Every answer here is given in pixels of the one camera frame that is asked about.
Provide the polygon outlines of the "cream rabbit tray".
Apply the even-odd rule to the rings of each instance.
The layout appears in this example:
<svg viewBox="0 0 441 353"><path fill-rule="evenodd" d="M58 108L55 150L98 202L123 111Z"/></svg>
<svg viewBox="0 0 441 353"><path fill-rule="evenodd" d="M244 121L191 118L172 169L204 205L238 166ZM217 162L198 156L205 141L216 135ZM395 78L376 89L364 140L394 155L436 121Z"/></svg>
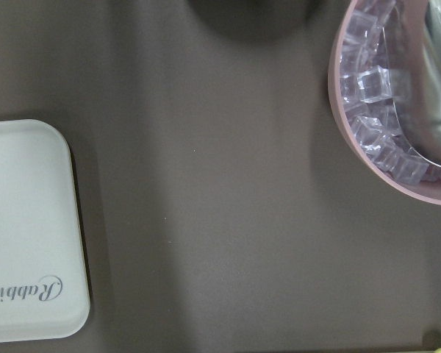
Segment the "cream rabbit tray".
<svg viewBox="0 0 441 353"><path fill-rule="evenodd" d="M54 127L0 121L0 343L65 338L87 320L73 175Z"/></svg>

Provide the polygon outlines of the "clear ice cubes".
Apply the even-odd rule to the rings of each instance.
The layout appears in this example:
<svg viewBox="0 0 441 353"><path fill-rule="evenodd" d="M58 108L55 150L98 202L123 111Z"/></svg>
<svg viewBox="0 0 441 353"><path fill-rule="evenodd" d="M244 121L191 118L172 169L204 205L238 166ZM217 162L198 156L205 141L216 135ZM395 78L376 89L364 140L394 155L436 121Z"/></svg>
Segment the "clear ice cubes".
<svg viewBox="0 0 441 353"><path fill-rule="evenodd" d="M354 138L372 163L396 182L441 182L441 167L404 137L391 87L385 29L397 1L359 1L340 52L340 91Z"/></svg>

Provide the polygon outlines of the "pink bowl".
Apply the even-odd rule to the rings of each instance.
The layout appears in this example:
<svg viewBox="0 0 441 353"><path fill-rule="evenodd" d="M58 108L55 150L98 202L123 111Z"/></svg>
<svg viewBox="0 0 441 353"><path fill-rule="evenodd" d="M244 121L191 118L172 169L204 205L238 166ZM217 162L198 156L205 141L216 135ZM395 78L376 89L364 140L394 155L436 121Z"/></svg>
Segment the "pink bowl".
<svg viewBox="0 0 441 353"><path fill-rule="evenodd" d="M345 39L345 31L351 20L352 12L359 1L350 1L345 15L334 37L328 65L328 95L332 115L345 142L357 158L371 170L376 177L391 188L413 199L429 204L441 205L441 182L421 182L418 185L406 185L396 182L389 174L380 171L365 155L354 138L344 111L343 98L340 91L340 52Z"/></svg>

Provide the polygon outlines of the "metal ice scoop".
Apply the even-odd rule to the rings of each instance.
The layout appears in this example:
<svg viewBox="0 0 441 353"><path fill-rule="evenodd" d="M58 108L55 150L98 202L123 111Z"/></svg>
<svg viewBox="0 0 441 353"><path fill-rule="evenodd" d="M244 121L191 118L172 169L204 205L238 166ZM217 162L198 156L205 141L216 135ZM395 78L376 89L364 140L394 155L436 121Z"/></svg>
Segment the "metal ice scoop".
<svg viewBox="0 0 441 353"><path fill-rule="evenodd" d="M404 137L423 159L441 167L441 1L397 1L385 29Z"/></svg>

